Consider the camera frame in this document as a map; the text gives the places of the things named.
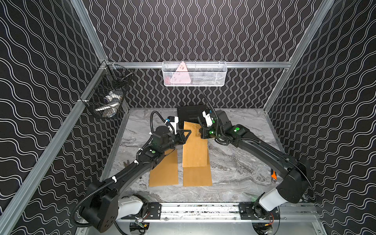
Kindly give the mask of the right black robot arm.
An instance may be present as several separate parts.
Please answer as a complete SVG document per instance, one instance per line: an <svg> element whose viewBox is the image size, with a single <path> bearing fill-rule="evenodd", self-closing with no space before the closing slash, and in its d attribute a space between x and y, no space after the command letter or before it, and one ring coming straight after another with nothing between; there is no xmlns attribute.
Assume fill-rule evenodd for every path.
<svg viewBox="0 0 376 235"><path fill-rule="evenodd" d="M222 146L233 145L267 164L282 182L270 191L261 194L253 203L253 214L258 219L265 219L271 211L284 203L298 203L311 183L307 176L307 161L291 157L261 140L241 124L233 125L223 110L215 110L209 99L203 96L206 106L200 123L201 138L214 139Z"/></svg>

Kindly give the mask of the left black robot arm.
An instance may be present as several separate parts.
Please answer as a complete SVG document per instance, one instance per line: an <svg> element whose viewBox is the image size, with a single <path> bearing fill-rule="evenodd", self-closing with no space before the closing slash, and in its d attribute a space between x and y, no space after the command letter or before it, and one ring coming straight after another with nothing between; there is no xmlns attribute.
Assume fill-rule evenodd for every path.
<svg viewBox="0 0 376 235"><path fill-rule="evenodd" d="M104 181L92 182L86 193L73 208L69 220L78 228L94 227L99 232L107 231L121 218L118 214L119 195L137 179L153 170L164 158L165 152L184 145L191 130L173 129L157 111L150 115L149 139L136 153L136 158L122 171Z"/></svg>

